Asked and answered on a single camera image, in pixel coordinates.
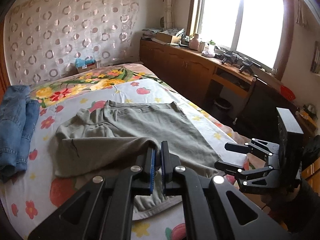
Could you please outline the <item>grey-green pants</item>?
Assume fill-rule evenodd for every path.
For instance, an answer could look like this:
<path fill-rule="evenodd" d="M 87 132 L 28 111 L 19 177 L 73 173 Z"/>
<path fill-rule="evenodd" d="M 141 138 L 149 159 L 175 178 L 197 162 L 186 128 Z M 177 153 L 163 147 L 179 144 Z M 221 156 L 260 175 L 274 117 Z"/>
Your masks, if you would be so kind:
<path fill-rule="evenodd" d="M 56 130 L 54 173 L 68 178 L 101 170 L 108 177 L 132 165 L 149 147 L 169 151 L 182 165 L 210 178 L 218 154 L 175 102 L 119 103 L 108 100 L 95 111 L 80 109 Z"/>

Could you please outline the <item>long wooden cabinet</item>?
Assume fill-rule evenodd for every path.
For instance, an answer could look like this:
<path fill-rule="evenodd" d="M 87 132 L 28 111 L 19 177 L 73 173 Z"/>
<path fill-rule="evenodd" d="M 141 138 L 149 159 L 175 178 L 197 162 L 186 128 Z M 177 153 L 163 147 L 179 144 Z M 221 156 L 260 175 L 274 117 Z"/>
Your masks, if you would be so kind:
<path fill-rule="evenodd" d="M 265 73 L 240 73 L 218 59 L 147 40 L 140 41 L 139 56 L 170 87 L 248 138 L 277 140 L 278 107 L 294 114 L 308 139 L 319 134 L 319 126 L 304 119 L 297 104 L 281 95 L 281 83 Z"/>

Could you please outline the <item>floral strawberry bed sheet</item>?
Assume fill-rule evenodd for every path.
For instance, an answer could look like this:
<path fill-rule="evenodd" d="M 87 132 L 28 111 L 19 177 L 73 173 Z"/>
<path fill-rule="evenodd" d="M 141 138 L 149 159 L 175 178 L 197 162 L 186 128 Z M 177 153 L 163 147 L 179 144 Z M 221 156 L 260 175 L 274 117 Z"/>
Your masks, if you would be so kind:
<path fill-rule="evenodd" d="M 96 111 L 107 100 L 121 103 L 176 102 L 224 161 L 248 167 L 245 155 L 224 148 L 228 142 L 243 144 L 247 140 L 245 137 L 178 94 L 142 65 L 127 64 L 121 68 L 137 73 L 137 77 L 128 81 L 106 77 L 100 83 L 86 85 L 86 77 L 81 75 L 78 85 L 66 88 L 65 98 L 40 109 L 29 147 L 27 170 L 1 183 L 2 205 L 11 225 L 23 239 L 27 239 L 37 225 L 89 180 L 89 175 L 67 179 L 54 175 L 50 151 L 56 148 L 54 136 L 58 126 L 75 116 L 78 110 Z"/>

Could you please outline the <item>pink jug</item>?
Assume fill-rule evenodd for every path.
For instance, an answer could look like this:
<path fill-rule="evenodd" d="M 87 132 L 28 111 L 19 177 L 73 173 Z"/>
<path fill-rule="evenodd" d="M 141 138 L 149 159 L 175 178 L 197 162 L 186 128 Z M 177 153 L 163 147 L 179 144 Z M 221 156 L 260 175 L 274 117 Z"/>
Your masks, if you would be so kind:
<path fill-rule="evenodd" d="M 194 33 L 189 36 L 189 48 L 191 50 L 198 50 L 200 44 L 199 34 Z"/>

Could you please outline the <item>folded blue jeans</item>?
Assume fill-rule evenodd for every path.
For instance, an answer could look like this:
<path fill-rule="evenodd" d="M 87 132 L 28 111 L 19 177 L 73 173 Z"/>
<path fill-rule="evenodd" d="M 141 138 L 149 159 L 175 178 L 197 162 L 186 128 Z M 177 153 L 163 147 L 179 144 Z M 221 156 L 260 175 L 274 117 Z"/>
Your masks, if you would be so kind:
<path fill-rule="evenodd" d="M 9 86 L 1 102 L 1 181 L 27 170 L 30 142 L 39 118 L 40 103 L 30 87 Z"/>

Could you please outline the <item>cardboard box with blue bag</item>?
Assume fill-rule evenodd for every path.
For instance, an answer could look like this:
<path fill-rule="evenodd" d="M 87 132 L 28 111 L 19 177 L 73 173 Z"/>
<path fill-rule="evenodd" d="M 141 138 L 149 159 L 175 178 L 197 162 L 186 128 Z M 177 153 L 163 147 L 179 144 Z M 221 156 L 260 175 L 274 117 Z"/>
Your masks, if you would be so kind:
<path fill-rule="evenodd" d="M 77 58 L 75 61 L 75 68 L 78 73 L 87 72 L 89 70 L 95 69 L 97 67 L 97 62 L 95 59 L 80 59 Z"/>

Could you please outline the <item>cardboard box on cabinet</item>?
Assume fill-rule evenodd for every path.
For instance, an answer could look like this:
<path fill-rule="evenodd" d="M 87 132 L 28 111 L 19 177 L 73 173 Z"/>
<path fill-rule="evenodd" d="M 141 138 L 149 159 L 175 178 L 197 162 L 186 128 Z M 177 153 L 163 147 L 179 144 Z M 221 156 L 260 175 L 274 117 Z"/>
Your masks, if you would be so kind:
<path fill-rule="evenodd" d="M 178 43 L 181 40 L 180 36 L 170 35 L 163 32 L 158 32 L 155 38 L 165 43 Z"/>

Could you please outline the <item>circle patterned wall curtain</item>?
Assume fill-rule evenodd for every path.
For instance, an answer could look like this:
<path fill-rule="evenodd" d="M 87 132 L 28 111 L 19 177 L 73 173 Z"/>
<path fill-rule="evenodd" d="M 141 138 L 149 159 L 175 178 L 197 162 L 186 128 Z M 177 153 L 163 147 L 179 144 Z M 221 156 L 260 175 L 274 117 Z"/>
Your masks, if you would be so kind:
<path fill-rule="evenodd" d="M 60 79 L 77 59 L 131 60 L 138 12 L 138 0 L 28 0 L 13 7 L 4 22 L 10 82 Z"/>

